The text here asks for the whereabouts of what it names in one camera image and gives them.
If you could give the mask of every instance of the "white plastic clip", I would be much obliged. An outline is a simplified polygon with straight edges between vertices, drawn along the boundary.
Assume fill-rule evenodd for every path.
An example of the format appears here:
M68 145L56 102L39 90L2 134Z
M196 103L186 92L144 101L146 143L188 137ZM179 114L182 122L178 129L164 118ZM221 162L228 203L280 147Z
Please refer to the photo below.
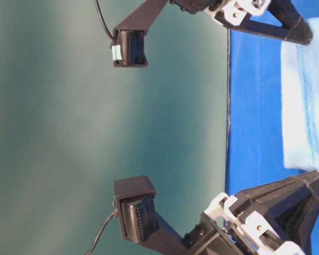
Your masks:
M218 218L218 216L223 215L223 208L220 205L220 202L223 199L228 199L228 195L226 193L220 193L216 198L214 198L204 213L213 220Z
M113 61L123 60L120 45L112 45L111 50L112 50Z
M253 211L245 220L245 224L241 228L247 233L247 237L258 247L264 247L265 245L260 240L260 236L267 230L273 232L277 237L278 234L266 221L266 219L257 211Z
M234 26L239 26L247 15L247 12L239 10L236 7L236 4L237 0L232 0L222 9L224 12L224 18Z

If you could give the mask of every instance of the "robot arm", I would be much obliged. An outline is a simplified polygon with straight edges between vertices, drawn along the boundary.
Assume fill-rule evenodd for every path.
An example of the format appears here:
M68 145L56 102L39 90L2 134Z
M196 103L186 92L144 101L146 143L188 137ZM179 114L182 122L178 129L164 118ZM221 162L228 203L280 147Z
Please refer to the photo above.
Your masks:
M114 28L113 38L108 33L113 40L111 47L114 66L148 65L144 55L144 37L167 2L168 0L146 0ZM170 0L170 3L180 6L182 11L190 14L206 11L217 23L228 29L303 45L308 44L313 36L290 0ZM273 14L282 26L250 19L251 16L260 16L266 11Z
M122 237L167 255L311 255L319 172L218 195L184 238L155 211L156 190L138 176L115 182ZM222 217L224 227L215 219Z

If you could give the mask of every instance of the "black 3d-printed part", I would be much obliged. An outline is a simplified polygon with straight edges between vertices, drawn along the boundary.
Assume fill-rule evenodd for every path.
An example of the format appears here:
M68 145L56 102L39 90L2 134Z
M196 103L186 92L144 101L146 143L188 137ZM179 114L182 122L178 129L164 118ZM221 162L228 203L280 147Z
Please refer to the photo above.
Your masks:
M273 251L276 251L281 245L283 245L284 241L277 237L272 231L269 229L265 231L260 236L260 240L270 247Z
M125 229L122 203L131 199L142 199L147 196L155 197L156 190L147 176L137 176L115 181L115 205L118 210L119 222L123 238L132 241Z
M145 242L158 229L152 196L124 201L122 211L125 230L131 242Z
M188 11L195 14L198 11L203 11L205 8L213 5L215 0L171 0L170 3L181 7L182 11Z
M254 247L248 242L248 240L244 236L240 234L234 223L227 222L225 229L229 232L233 240L235 240L236 246L244 254L258 255Z
M115 204L122 236L161 254L177 255L187 250L178 233L153 210L156 190L146 176L115 181ZM132 219L140 209L137 219Z
M310 234L319 214L319 172L242 190L230 207L240 221L257 211L281 239L292 240L311 254Z
M184 240L189 250L183 255L245 255L205 213Z
M144 55L144 37L168 0L146 0L114 28L116 44L121 45L121 61L116 67L144 67L148 65Z
M119 31L117 44L121 46L122 60L116 61L117 65L146 65L144 55L144 32L143 31Z
M290 0L272 0L268 11L282 23L281 27L253 21L250 19L251 15L249 14L247 14L241 25L238 26L230 24L225 19L223 12L217 12L215 19L228 29L252 33L254 35L303 45L309 44L312 40L312 31Z

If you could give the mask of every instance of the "black plastic arm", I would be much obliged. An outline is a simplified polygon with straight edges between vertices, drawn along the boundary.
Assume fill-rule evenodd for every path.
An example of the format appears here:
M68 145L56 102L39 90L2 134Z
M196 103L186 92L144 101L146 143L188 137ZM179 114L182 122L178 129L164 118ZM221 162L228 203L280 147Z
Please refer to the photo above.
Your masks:
M221 1L222 0L171 0L170 3L180 6L182 11L195 14Z
M249 14L239 26L230 24L225 19L223 12L217 12L215 19L228 29L252 33L254 35L303 45L308 44L312 40L312 31L290 0L272 0L268 11L282 23L281 27L253 21L250 19L251 15Z
M115 44L121 47L121 60L117 67L144 67L148 65L144 55L144 36L156 20L168 0L146 0L126 19L114 28Z
M124 239L161 254L178 255L187 250L180 235L155 212L156 190L148 177L118 180L114 187Z
M240 221L244 223L256 211L282 240L292 240L307 255L312 254L310 235L319 215L319 172L242 190L235 196L238 200L230 211Z

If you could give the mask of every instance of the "blue cloth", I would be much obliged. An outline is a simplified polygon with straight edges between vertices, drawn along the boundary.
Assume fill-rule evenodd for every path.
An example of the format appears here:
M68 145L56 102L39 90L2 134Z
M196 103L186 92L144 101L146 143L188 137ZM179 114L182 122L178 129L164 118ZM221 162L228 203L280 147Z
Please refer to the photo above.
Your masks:
M319 17L319 0L292 3L304 18ZM268 12L258 20L280 26ZM278 40L231 32L229 194L300 173L284 167L280 54ZM312 232L312 251L319 255L319 217Z
M281 46L284 165L319 170L319 18L308 20L313 39L307 46Z

